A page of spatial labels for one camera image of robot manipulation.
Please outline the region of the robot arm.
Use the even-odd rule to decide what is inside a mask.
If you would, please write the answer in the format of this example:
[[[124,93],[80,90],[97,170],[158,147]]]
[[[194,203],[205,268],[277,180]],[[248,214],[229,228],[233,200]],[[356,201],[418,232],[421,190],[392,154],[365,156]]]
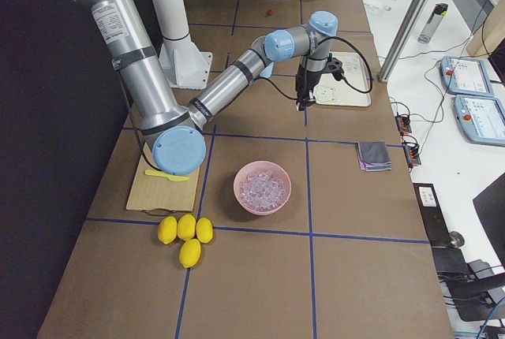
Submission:
[[[197,97],[181,106],[173,93],[178,73],[203,72],[209,66],[191,40],[183,0],[152,0],[169,51],[168,67],[162,66],[133,0],[74,1],[91,10],[114,70],[140,111],[140,130],[155,164],[168,174],[186,175],[200,167],[206,155],[202,128],[275,63],[299,59],[295,84],[299,110],[314,103],[312,91],[321,75],[339,67],[330,50],[338,18],[317,11],[306,24],[256,39]]]

